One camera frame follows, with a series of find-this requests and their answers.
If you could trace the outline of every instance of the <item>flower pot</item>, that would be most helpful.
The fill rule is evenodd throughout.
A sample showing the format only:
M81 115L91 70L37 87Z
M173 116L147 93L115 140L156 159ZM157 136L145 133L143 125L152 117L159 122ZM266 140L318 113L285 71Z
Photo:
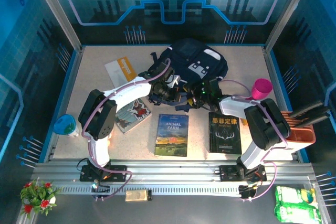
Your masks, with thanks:
M56 197L53 196L53 197L50 199L49 203L50 203L50 204L55 204L55 202L56 202Z

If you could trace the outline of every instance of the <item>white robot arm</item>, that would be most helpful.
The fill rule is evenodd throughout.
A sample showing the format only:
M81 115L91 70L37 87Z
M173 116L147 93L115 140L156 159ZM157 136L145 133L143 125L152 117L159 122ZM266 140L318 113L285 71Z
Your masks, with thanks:
M167 80L171 74L168 73L164 80ZM144 77L136 77L131 82L125 84L124 86L128 87L112 96L92 119L85 134L91 139L91 157L95 160L94 164L96 163L100 167L104 167L110 162L108 135L113 129L115 114L119 109L135 99L149 95L153 90L156 90L156 94L160 93L164 95L164 98L175 98L176 93L169 93L170 88L167 88L167 83L163 83L162 80L152 83L135 84L145 80L146 78ZM93 90L79 115L79 122L84 125L89 115L92 114L93 109L97 107L97 104L118 89L120 87L104 92ZM281 138L275 132L273 125L265 121L265 114L259 107L264 108L267 114L271 115L271 118L268 119L271 119L272 122L274 121L276 128L280 130L284 138L289 135L290 128L271 99L256 102L223 96L218 82L213 80L204 81L201 86L186 87L185 90L187 92L190 91L190 94L192 94L192 97L189 99L191 102L189 103L192 104L193 108L198 109L203 104L208 104L222 114L247 119L253 142L247 151L237 160L237 167L240 169L238 173L242 178L246 174L249 174L251 170L260 166L265 155L267 155L272 147L274 148L274 145L281 145Z

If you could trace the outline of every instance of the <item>white lettering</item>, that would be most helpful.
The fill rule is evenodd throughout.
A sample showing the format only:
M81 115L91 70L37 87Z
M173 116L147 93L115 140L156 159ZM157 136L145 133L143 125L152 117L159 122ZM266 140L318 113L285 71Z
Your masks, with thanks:
M127 63L126 63L125 59L122 59L122 60L121 60L121 63L122 63L122 67L126 70L126 72L127 72L128 74L130 74L130 73L131 73L131 70L130 70L129 67L127 66Z

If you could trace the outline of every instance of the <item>gray floor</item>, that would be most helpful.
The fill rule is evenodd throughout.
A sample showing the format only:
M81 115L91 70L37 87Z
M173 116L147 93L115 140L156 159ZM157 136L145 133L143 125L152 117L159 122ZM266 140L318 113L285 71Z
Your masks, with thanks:
M116 196L95 202L91 196L60 195L57 207L37 224L278 224L274 188L255 201L216 196L154 196L149 202Z

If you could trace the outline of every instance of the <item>black book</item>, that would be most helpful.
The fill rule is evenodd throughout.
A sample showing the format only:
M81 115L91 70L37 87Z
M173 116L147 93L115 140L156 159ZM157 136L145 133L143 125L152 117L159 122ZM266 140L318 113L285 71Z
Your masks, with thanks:
M209 113L210 152L241 154L239 118Z

